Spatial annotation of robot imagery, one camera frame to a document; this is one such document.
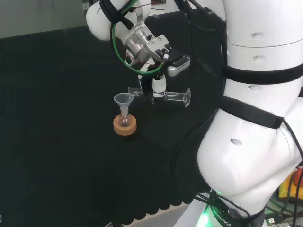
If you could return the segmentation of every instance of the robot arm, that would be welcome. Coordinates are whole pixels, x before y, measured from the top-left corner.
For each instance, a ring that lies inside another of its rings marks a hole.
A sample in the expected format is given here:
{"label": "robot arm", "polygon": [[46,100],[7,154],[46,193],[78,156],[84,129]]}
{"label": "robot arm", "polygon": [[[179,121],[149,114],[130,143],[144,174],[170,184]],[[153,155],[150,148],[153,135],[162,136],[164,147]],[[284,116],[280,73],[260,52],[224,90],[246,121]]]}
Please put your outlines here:
{"label": "robot arm", "polygon": [[[294,79],[290,79],[291,73],[281,72],[291,72],[303,64],[303,33],[299,29],[303,2],[223,0],[223,4],[227,67],[240,72],[238,78],[226,80],[224,96],[283,117],[302,146],[303,121],[299,116],[303,115],[303,99],[298,94],[303,71]],[[278,74],[283,82],[266,81],[267,75]],[[243,80],[247,75],[252,81]],[[264,209],[301,161],[297,144],[284,124],[271,129],[221,109],[198,151],[199,169],[206,182],[250,215]],[[242,210],[225,203],[247,217]]]}
{"label": "robot arm", "polygon": [[[127,5],[127,0],[112,0],[112,5],[116,10],[120,10]],[[100,40],[110,40],[110,33],[118,37],[126,48],[125,64],[132,68],[138,63],[145,64],[140,70],[134,70],[139,73],[139,80],[142,89],[142,76],[151,75],[150,71],[157,71],[163,65],[166,76],[174,77],[185,70],[190,65],[190,58],[184,56],[173,49],[164,35],[155,37],[154,34],[145,25],[145,19],[149,16],[151,10],[151,0],[135,1],[132,8],[125,15],[125,18],[133,23],[131,29],[127,29],[123,23],[111,26],[112,23],[106,17],[105,13],[97,2],[92,5],[87,12],[87,23],[92,34]],[[175,98],[171,99],[172,93],[166,91],[166,78],[164,70],[153,73],[151,80],[153,98],[161,100],[183,101],[185,106],[190,102],[190,90],[187,93],[173,93]]]}

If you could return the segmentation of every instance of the black cloth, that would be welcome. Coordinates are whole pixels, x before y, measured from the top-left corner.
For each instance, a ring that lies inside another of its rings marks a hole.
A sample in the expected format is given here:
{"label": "black cloth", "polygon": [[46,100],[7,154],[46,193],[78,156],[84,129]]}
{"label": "black cloth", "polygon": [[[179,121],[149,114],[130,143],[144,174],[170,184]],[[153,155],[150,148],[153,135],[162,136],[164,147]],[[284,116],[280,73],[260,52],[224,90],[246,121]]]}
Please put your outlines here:
{"label": "black cloth", "polygon": [[[194,12],[201,26],[214,27]],[[150,17],[146,24],[191,55],[182,14]],[[195,32],[196,52],[218,75],[220,44],[220,34]],[[2,39],[0,54],[0,227],[129,224],[158,208],[191,202],[179,196],[171,157],[178,141],[214,110],[220,77],[204,74],[192,60],[188,70],[168,79],[171,91],[191,88],[190,106],[136,99],[129,112],[138,128],[123,138],[113,130],[120,111],[113,97],[139,84],[109,42],[80,27]],[[186,150],[190,163],[199,141]],[[198,175],[194,169],[188,179]]]}

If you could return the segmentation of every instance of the glass funnel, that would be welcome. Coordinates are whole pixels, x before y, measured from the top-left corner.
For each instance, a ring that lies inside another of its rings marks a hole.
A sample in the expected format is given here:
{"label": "glass funnel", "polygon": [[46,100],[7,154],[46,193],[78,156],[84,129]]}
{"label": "glass funnel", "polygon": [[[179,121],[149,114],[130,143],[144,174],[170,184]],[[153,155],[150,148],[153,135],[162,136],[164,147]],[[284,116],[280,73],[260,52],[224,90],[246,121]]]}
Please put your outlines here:
{"label": "glass funnel", "polygon": [[127,127],[131,123],[131,118],[128,115],[128,106],[133,101],[134,96],[128,93],[120,93],[115,95],[114,101],[118,103],[121,109],[120,117],[118,117],[118,125],[122,127]]}

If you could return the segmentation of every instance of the cable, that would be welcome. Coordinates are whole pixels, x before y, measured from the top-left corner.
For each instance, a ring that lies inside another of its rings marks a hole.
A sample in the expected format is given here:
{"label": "cable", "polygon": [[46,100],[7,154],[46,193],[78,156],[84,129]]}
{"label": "cable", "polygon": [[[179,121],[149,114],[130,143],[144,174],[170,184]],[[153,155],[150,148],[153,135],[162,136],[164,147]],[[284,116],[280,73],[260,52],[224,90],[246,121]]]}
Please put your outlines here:
{"label": "cable", "polygon": [[188,0],[188,1],[191,4],[193,4],[195,7],[197,7],[197,9],[201,10],[202,12],[204,12],[208,16],[208,18],[210,18],[212,21],[214,21],[213,18],[211,17],[211,15],[196,0]]}
{"label": "cable", "polygon": [[[300,152],[301,158],[303,160],[303,151],[302,151],[302,148],[300,146],[300,143],[299,143],[297,137],[295,136],[294,131],[292,130],[292,128],[290,127],[290,125],[287,123],[287,121],[284,118],[282,119],[282,122],[286,125],[287,129],[289,130],[290,134],[292,135],[293,140],[294,140],[296,146],[298,147],[298,150]],[[302,177],[303,177],[303,171],[300,174],[299,182],[298,182],[297,185],[301,185]],[[295,226],[295,223],[296,223],[297,208],[298,208],[298,199],[299,199],[299,190],[300,190],[300,187],[298,186],[297,190],[295,192],[293,226]]]}
{"label": "cable", "polygon": [[[188,3],[187,0],[175,0],[175,2],[177,4],[177,7],[179,8],[179,10],[184,13],[184,15],[187,17],[188,21],[190,22],[190,24],[192,26],[194,26],[196,29],[199,29],[199,30],[201,30],[203,32],[215,32],[216,31],[216,29],[207,29],[207,28],[203,28],[201,26],[198,26],[192,20],[191,6],[190,6],[190,4]],[[202,9],[202,11],[209,16],[209,14],[204,9]]]}
{"label": "cable", "polygon": [[144,61],[141,61],[141,60],[139,60],[139,59],[136,59],[136,58],[133,58],[132,56],[130,56],[129,54],[126,54],[129,58],[131,58],[131,59],[133,59],[133,60],[135,60],[135,61],[137,61],[137,62],[140,62],[140,63],[144,63],[144,64],[148,64],[148,65],[154,65],[154,64],[150,64],[150,63],[147,63],[147,62],[144,62]]}
{"label": "cable", "polygon": [[154,10],[165,10],[165,8],[157,9],[157,8],[154,8],[154,7],[152,7],[151,9],[154,9]]}
{"label": "cable", "polygon": [[[277,213],[277,210],[271,208],[270,206],[266,205],[265,207],[266,207],[266,209],[270,210],[270,211],[273,212],[274,214]],[[284,214],[284,213],[283,213],[283,214],[281,214],[280,216],[282,216],[284,219],[287,219],[287,218],[292,217],[293,215],[292,215],[292,214],[289,215],[289,214]],[[272,217],[268,217],[268,216],[265,217],[266,220],[271,219],[271,218],[272,218]],[[281,219],[278,219],[278,221],[277,221],[277,218],[278,218],[278,216],[275,217],[275,218],[273,218],[273,219],[275,220],[275,222],[280,222]]]}
{"label": "cable", "polygon": [[288,190],[287,190],[286,203],[284,204],[283,208],[275,215],[275,217],[281,215],[284,212],[284,210],[287,208],[287,205],[289,203],[289,198],[290,198],[290,191],[291,191],[293,181],[294,181],[294,176],[295,176],[295,173],[293,173],[291,175],[290,179],[289,179],[289,186],[288,186]]}
{"label": "cable", "polygon": [[[266,208],[267,208],[268,210],[270,210],[271,212],[273,212],[274,214],[278,212],[277,210],[271,208],[270,206],[266,206]],[[285,219],[293,217],[294,213],[293,213],[292,211],[290,211],[290,210],[285,210],[285,211],[287,211],[288,213],[292,213],[292,214],[284,214],[284,213],[282,213],[281,216],[284,216]],[[302,212],[301,212],[301,211],[297,212],[297,216],[300,217],[300,218],[302,218],[302,217],[303,217],[303,216],[302,216]]]}
{"label": "cable", "polygon": [[180,171],[180,155],[183,151],[187,149],[187,146],[192,143],[192,141],[196,138],[196,136],[200,136],[200,133],[202,131],[206,131],[206,129],[211,125],[211,122],[213,121],[218,109],[215,108],[213,112],[207,117],[207,119],[195,127],[193,127],[191,130],[189,130],[183,137],[178,141],[178,143],[175,145],[173,151],[173,157],[171,159],[171,170],[173,173],[173,177],[175,178],[176,187],[179,189],[185,188],[187,191],[189,191],[192,195],[196,196],[197,192],[193,190],[193,186],[188,182],[187,178],[184,177],[184,172]]}
{"label": "cable", "polygon": [[208,198],[208,197],[206,197],[206,196],[202,195],[201,193],[198,193],[198,194],[197,194],[197,196],[200,196],[201,198],[203,198],[203,199],[205,199],[205,200],[209,200],[209,198]]}
{"label": "cable", "polygon": [[138,0],[132,0],[131,3],[129,3],[129,5],[124,9],[122,10],[122,14],[126,13]]}
{"label": "cable", "polygon": [[[281,206],[280,204],[278,204],[277,202],[275,202],[273,199],[269,199],[269,201],[271,201],[275,206],[277,206],[277,207],[279,207],[280,209],[284,209],[284,207],[283,206]],[[288,213],[290,213],[290,214],[294,214],[294,212],[293,211],[291,211],[291,210],[288,210],[288,209],[285,209],[284,211],[286,211],[286,212],[288,212]]]}
{"label": "cable", "polygon": [[210,75],[213,75],[213,72],[209,70],[209,68],[207,68],[205,66],[205,64],[203,64],[201,62],[201,60],[198,58],[197,54],[196,54],[196,51],[195,51],[195,48],[194,48],[194,29],[193,27],[191,27],[191,30],[190,30],[190,47],[191,47],[191,52],[193,54],[193,57],[195,58],[195,60],[197,61],[198,63],[198,66],[200,67],[200,69]]}
{"label": "cable", "polygon": [[203,200],[203,199],[201,199],[201,198],[199,198],[199,197],[195,197],[195,199],[196,200],[199,200],[199,201],[201,201],[201,202],[203,202],[203,203],[206,203],[206,204],[208,204],[208,205],[211,205],[211,206],[213,206],[213,207],[216,207],[216,208],[221,208],[222,210],[227,210],[228,208],[227,207],[225,207],[225,206],[223,206],[223,205],[221,205],[221,204],[215,204],[215,203],[212,203],[212,202],[210,202],[209,200]]}
{"label": "cable", "polygon": [[152,3],[148,3],[148,4],[145,4],[145,5],[141,5],[141,6],[133,7],[132,9],[141,8],[141,7],[143,7],[143,6],[149,6],[149,5],[151,5],[151,4],[152,4]]}
{"label": "cable", "polygon": [[236,207],[236,208],[242,210],[244,213],[246,213],[248,219],[250,220],[250,214],[249,214],[245,209],[243,209],[243,208],[239,207],[238,205],[236,205],[234,202],[230,201],[229,199],[227,199],[227,198],[225,198],[225,197],[223,197],[223,196],[221,196],[221,195],[212,194],[211,192],[207,192],[207,193],[208,193],[209,195],[214,196],[214,197],[218,197],[218,198],[224,199],[225,201],[228,201],[231,205],[233,205],[234,207]]}

